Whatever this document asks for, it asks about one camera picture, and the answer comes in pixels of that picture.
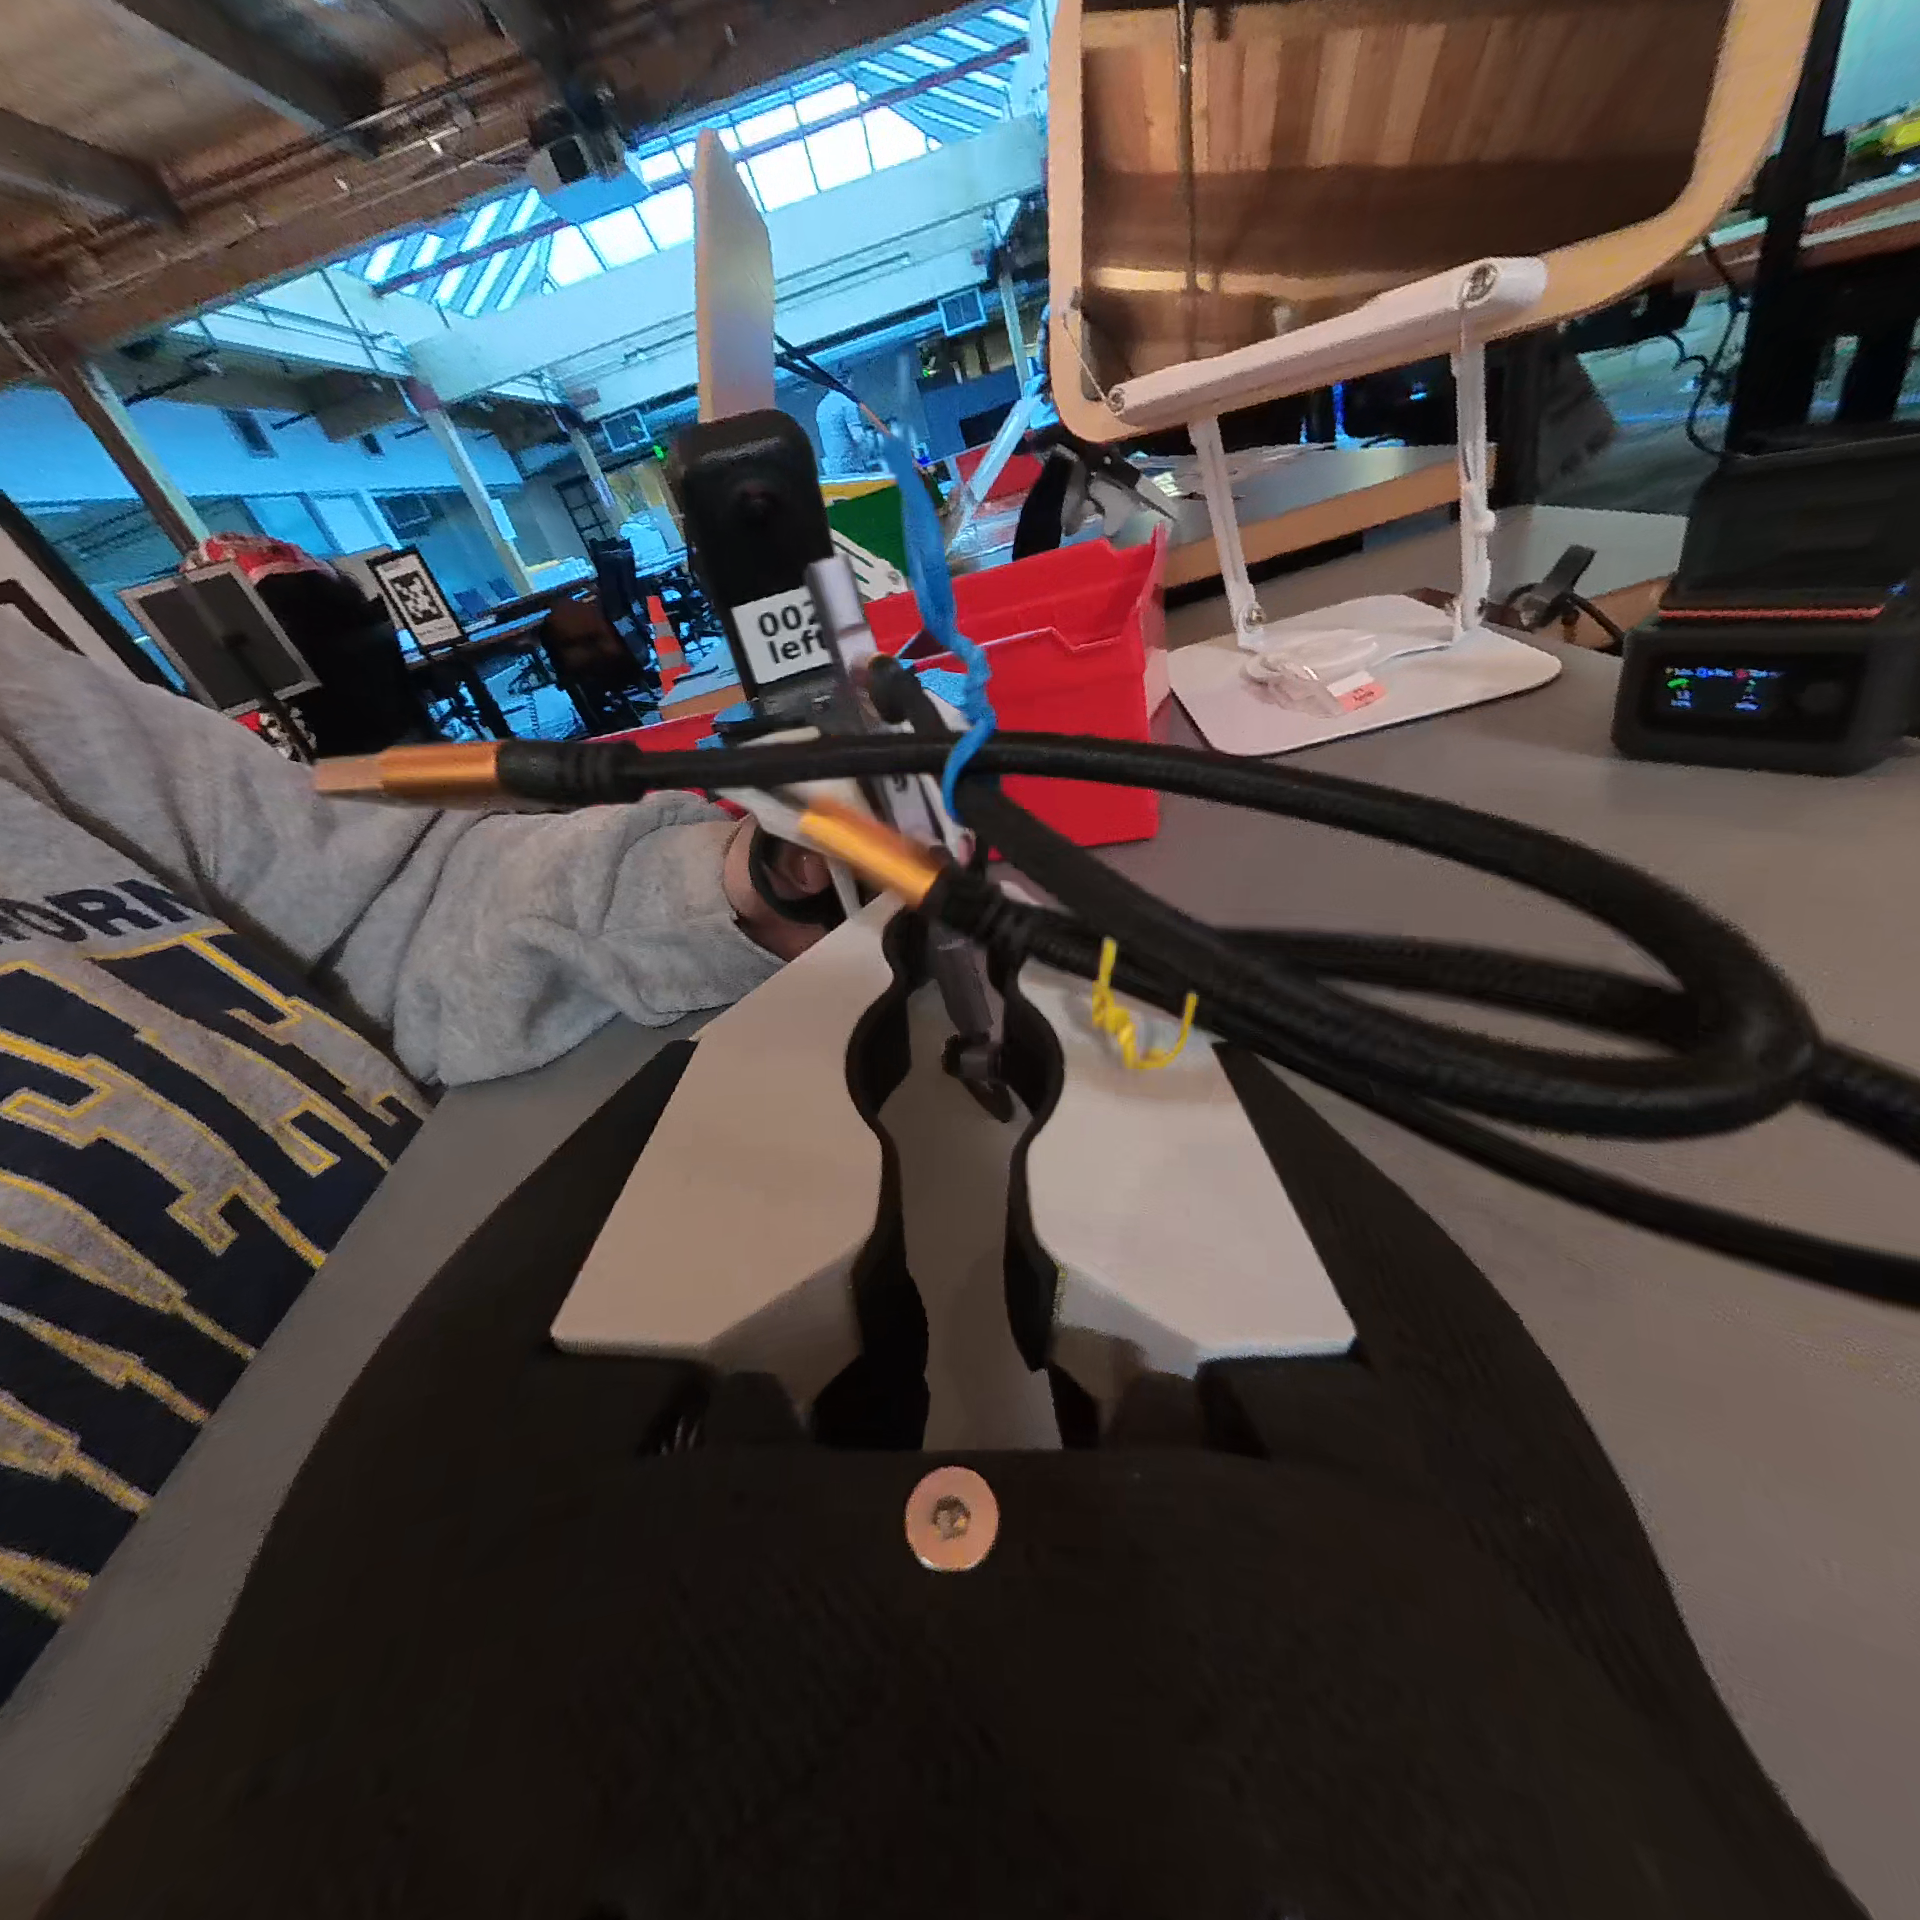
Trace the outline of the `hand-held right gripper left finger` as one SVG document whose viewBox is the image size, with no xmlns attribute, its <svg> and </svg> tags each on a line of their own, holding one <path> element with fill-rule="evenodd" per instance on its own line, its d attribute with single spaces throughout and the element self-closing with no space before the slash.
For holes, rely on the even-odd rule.
<svg viewBox="0 0 1920 1920">
<path fill-rule="evenodd" d="M 797 1404 L 920 1391 L 920 1294 L 882 1111 L 919 936 L 872 904 L 691 1042 L 551 1325 L 573 1357 L 769 1375 Z"/>
</svg>

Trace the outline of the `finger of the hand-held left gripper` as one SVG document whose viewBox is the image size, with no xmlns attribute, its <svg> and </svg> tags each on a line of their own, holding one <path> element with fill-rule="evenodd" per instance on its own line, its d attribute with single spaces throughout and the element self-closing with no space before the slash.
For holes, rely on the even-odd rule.
<svg viewBox="0 0 1920 1920">
<path fill-rule="evenodd" d="M 833 797 L 894 828 L 949 864 L 967 865 L 973 858 L 973 835 L 953 824 L 930 775 L 857 775 L 831 784 Z"/>
</svg>

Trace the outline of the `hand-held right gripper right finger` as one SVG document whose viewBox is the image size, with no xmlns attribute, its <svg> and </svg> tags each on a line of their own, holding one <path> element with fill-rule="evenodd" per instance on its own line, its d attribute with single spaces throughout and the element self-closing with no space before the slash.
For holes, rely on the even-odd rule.
<svg viewBox="0 0 1920 1920">
<path fill-rule="evenodd" d="M 1197 1375 L 1349 1354 L 1349 1308 L 1211 1036 L 1128 1070 L 1085 984 L 1025 965 L 1004 986 L 1004 1068 L 1026 1108 L 1004 1294 L 1028 1365 Z"/>
</svg>

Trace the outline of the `grey usb-c adapter with tether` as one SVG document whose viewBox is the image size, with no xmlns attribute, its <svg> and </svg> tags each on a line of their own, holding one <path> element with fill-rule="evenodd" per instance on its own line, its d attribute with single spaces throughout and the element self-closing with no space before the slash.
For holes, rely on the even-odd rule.
<svg viewBox="0 0 1920 1920">
<path fill-rule="evenodd" d="M 950 1035 L 944 1073 L 998 1125 L 1016 1114 L 1001 1070 L 1001 1005 L 989 951 L 942 922 L 925 927 L 925 966 L 935 981 Z"/>
</svg>

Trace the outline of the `thick black cable orange plugs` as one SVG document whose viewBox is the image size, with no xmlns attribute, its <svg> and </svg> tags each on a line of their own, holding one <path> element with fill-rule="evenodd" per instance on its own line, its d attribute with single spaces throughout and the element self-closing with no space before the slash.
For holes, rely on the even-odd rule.
<svg viewBox="0 0 1920 1920">
<path fill-rule="evenodd" d="M 1827 1042 L 1746 935 L 1666 882 L 1544 828 L 1378 784 L 1157 743 L 996 732 L 962 771 L 959 820 L 1057 902 L 1022 906 L 827 790 L 933 777 L 949 760 L 947 738 L 910 732 L 768 736 L 684 752 L 504 740 L 335 758 L 314 785 L 341 801 L 559 811 L 667 790 L 726 796 L 996 960 L 1091 979 L 1115 946 L 1128 996 L 1193 1010 L 1218 1039 L 1506 1181 L 1707 1254 L 1915 1308 L 1912 1255 L 1639 1189 L 1494 1130 L 1505 1120 L 1568 1141 L 1713 1141 L 1815 1108 L 1915 1161 L 1915 1078 Z M 1666 984 L 1421 940 L 1207 927 L 1047 828 L 1006 794 L 1006 775 L 1154 790 L 1427 854 L 1583 914 L 1659 965 Z"/>
</svg>

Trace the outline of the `person's left forearm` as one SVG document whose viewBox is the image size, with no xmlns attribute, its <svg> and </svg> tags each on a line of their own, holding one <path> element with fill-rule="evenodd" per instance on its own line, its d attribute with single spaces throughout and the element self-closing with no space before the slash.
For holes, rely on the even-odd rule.
<svg viewBox="0 0 1920 1920">
<path fill-rule="evenodd" d="M 778 970 L 695 796 L 436 813 L 321 796 L 268 746 L 2 619 L 5 904 L 27 935 L 227 927 L 416 1081 L 551 1065 L 612 1019 L 725 1010 Z"/>
</svg>

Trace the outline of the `person's left hand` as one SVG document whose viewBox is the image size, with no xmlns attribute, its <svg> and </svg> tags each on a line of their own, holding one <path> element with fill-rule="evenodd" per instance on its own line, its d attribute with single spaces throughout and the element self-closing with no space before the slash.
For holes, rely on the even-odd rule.
<svg viewBox="0 0 1920 1920">
<path fill-rule="evenodd" d="M 831 862 L 750 816 L 731 826 L 721 882 L 736 928 L 779 961 L 797 960 L 847 916 Z"/>
</svg>

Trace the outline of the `framed tag picture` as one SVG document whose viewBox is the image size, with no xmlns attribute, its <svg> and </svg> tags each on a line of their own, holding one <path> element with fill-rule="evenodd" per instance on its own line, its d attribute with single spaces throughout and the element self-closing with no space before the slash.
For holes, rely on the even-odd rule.
<svg viewBox="0 0 1920 1920">
<path fill-rule="evenodd" d="M 445 653 L 466 643 L 466 626 L 416 547 L 384 548 L 365 560 L 398 631 L 419 655 Z"/>
</svg>

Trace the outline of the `grey tablet on stand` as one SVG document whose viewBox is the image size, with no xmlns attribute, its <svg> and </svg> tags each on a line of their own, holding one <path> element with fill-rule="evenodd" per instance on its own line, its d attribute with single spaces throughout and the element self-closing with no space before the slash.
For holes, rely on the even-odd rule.
<svg viewBox="0 0 1920 1920">
<path fill-rule="evenodd" d="M 260 714 L 321 687 L 239 565 L 117 589 L 116 600 L 180 685 L 227 717 Z"/>
</svg>

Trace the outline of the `person's grey printed sweatshirt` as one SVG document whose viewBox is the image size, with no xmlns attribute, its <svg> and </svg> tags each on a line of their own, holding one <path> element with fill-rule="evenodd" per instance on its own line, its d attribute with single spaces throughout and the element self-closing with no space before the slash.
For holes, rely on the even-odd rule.
<svg viewBox="0 0 1920 1920">
<path fill-rule="evenodd" d="M 150 864 L 5 785 L 2 1697 L 431 1114 Z"/>
</svg>

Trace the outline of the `black clip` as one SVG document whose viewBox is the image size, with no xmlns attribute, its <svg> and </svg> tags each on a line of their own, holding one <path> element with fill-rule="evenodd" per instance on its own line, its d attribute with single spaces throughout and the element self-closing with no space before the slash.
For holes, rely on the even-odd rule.
<svg viewBox="0 0 1920 1920">
<path fill-rule="evenodd" d="M 1515 631 L 1544 631 L 1568 618 L 1578 619 L 1578 589 L 1592 561 L 1591 547 L 1566 547 L 1539 581 L 1528 581 L 1489 606 L 1491 625 Z"/>
</svg>

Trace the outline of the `wooden board on white stand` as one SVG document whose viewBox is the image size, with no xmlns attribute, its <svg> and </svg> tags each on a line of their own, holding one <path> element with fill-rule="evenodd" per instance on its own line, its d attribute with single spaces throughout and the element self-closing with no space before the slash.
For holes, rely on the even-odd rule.
<svg viewBox="0 0 1920 1920">
<path fill-rule="evenodd" d="M 1047 365 L 1087 444 L 1188 433 L 1226 638 L 1169 655 L 1221 755 L 1274 758 L 1548 687 L 1488 626 L 1488 348 L 1632 292 L 1782 131 L 1806 4 L 1060 5 Z M 1446 356 L 1461 587 L 1267 619 L 1221 424 Z"/>
</svg>

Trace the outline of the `black charging case with display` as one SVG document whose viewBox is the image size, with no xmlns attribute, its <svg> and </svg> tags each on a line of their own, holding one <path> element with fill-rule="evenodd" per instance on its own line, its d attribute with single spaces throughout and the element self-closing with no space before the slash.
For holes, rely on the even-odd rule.
<svg viewBox="0 0 1920 1920">
<path fill-rule="evenodd" d="M 1915 738 L 1917 438 L 1786 435 L 1701 483 L 1620 650 L 1618 755 L 1856 775 Z"/>
</svg>

